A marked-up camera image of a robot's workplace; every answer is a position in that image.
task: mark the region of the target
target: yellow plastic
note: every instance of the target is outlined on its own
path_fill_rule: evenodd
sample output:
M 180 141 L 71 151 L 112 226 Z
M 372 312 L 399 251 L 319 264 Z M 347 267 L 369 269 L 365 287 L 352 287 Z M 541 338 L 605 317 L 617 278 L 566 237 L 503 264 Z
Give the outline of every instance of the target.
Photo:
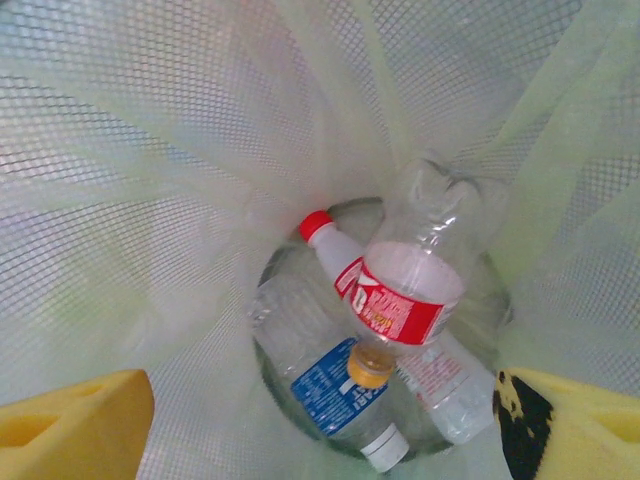
M 354 345 L 347 362 L 349 376 L 364 388 L 382 387 L 389 381 L 394 368 L 393 357 L 361 343 Z
M 529 401 L 526 405 L 522 388 L 518 391 L 514 387 L 514 379 L 539 394 L 540 401 Z M 551 406 L 548 417 L 541 414 L 545 411 L 542 405 L 546 404 L 545 400 Z M 514 368 L 498 375 L 494 411 L 500 410 L 502 416 L 498 413 L 498 419 L 505 458 L 517 480 L 640 479 L 638 398 Z M 521 438 L 517 438 L 518 435 L 505 438 L 507 429 L 518 423 Z M 536 442 L 542 444 L 543 452 L 536 465 L 530 465 L 535 471 L 532 477 L 522 474 L 522 469 L 526 467 L 523 464 L 535 456 L 535 448 L 526 448 L 526 445 Z
M 153 411 L 142 370 L 0 407 L 0 480 L 134 479 Z

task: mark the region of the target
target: red bottle cap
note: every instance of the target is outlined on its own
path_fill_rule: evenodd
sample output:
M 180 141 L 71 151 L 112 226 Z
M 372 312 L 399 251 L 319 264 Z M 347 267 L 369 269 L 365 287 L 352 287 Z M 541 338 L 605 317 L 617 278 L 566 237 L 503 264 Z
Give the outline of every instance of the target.
M 309 242 L 314 233 L 330 223 L 333 223 L 333 218 L 324 210 L 318 210 L 317 212 L 307 215 L 307 218 L 300 223 L 298 230 L 304 241 Z

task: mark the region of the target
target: water bottle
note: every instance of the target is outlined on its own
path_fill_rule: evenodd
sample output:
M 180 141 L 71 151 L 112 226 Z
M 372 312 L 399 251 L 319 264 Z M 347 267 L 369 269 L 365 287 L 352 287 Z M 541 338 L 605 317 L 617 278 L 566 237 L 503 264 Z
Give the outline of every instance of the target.
M 359 336 L 348 371 L 367 388 L 442 332 L 507 204 L 500 182 L 433 160 L 409 164 L 393 191 L 348 295 Z
M 251 311 L 254 336 L 316 426 L 385 472 L 409 451 L 386 405 L 387 386 L 367 389 L 349 377 L 356 340 L 345 338 L 310 292 L 295 275 L 279 274 L 261 285 Z
M 307 216 L 299 230 L 344 297 L 358 275 L 364 248 L 340 232 L 324 211 Z M 495 378 L 448 331 L 421 354 L 400 357 L 397 363 L 398 376 L 449 442 L 466 443 L 493 424 Z
M 344 298 L 360 274 L 362 246 L 338 230 L 324 210 L 309 214 L 298 230 L 303 240 L 316 251 L 320 265 L 340 298 Z

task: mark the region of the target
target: crushed plastic bottle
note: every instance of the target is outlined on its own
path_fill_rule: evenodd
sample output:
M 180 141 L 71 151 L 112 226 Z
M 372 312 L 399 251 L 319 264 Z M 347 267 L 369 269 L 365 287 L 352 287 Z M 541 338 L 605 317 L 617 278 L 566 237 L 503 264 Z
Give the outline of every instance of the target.
M 354 269 L 364 248 L 337 230 L 324 211 L 307 216 L 300 232 L 344 297 L 358 275 Z M 442 332 L 421 354 L 400 357 L 397 372 L 451 443 L 465 443 L 493 424 L 494 376 L 449 332 Z
M 409 451 L 385 405 L 387 386 L 367 389 L 353 382 L 346 365 L 356 339 L 345 338 L 310 291 L 295 275 L 276 275 L 261 285 L 251 311 L 254 337 L 316 426 L 385 472 Z
M 359 336 L 349 374 L 369 388 L 442 332 L 507 205 L 500 182 L 432 160 L 409 164 L 394 192 L 348 295 Z

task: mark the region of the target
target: mesh trash can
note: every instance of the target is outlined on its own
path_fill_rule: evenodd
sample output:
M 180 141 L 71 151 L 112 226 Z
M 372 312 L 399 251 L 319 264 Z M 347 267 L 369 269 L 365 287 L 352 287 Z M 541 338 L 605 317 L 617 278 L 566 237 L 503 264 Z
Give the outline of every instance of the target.
M 246 306 L 305 214 L 384 195 L 427 151 L 511 185 L 499 364 L 640 395 L 639 16 L 0 1 L 0 404 L 141 367 L 140 479 L 375 477 L 278 409 Z M 509 473 L 487 431 L 390 476 Z

